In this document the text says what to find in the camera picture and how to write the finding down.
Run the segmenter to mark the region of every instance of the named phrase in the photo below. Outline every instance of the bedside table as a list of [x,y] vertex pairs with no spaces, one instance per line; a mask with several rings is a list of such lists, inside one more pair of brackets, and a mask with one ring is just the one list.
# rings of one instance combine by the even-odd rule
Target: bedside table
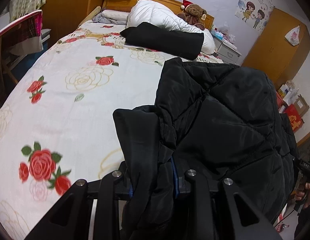
[[231,46],[227,45],[225,42],[221,41],[220,39],[214,37],[214,42],[216,45],[216,53],[218,54],[218,57],[224,62],[224,63],[232,63],[236,64],[237,60],[239,59],[242,54],[234,50]]

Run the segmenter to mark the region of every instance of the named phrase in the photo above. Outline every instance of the white drawer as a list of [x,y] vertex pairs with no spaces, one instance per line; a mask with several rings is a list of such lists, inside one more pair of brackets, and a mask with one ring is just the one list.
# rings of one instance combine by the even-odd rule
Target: white drawer
[[231,64],[236,64],[236,62],[232,61],[231,59],[223,56],[222,54],[218,54],[218,57],[224,62],[224,63],[231,63]]
[[222,46],[222,41],[217,39],[215,36],[213,36],[213,38],[216,45],[216,50],[218,50]]
[[239,58],[239,54],[226,47],[225,45],[220,46],[217,50],[217,53],[225,56],[226,58],[229,58],[233,62],[236,62]]

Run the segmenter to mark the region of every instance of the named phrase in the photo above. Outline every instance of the floral bedspread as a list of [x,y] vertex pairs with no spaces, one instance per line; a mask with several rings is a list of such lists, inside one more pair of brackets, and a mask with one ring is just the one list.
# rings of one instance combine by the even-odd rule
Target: floral bedspread
[[154,104],[174,56],[125,45],[124,28],[84,23],[36,61],[0,109],[0,222],[13,239],[24,239],[77,179],[118,168],[115,109]]

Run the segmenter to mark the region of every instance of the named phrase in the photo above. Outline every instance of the brown teddy bear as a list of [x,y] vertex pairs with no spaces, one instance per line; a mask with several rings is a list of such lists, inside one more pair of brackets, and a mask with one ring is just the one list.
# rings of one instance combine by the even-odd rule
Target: brown teddy bear
[[201,19],[202,17],[204,17],[204,19],[206,18],[206,10],[202,9],[199,5],[193,4],[186,0],[183,0],[181,9],[184,9],[185,11],[177,14],[178,17],[183,19],[189,25],[194,25],[202,31],[205,30],[205,24]]

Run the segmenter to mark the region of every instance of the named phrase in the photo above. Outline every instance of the metal bolt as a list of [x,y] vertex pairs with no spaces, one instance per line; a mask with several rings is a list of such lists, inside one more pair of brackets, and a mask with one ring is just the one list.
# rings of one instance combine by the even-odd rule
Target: metal bolt
[[226,178],[226,179],[224,179],[224,183],[225,183],[226,185],[230,186],[230,185],[233,184],[233,180],[230,179],[230,178]]
[[187,175],[188,176],[192,176],[192,177],[195,176],[196,175],[196,170],[192,170],[192,169],[188,170],[187,171]]
[[114,177],[119,177],[119,176],[121,176],[122,175],[122,172],[121,171],[113,171],[112,172],[112,175],[114,176]]
[[77,186],[81,187],[81,186],[83,186],[85,184],[85,182],[86,181],[84,179],[78,179],[75,183],[76,183]]

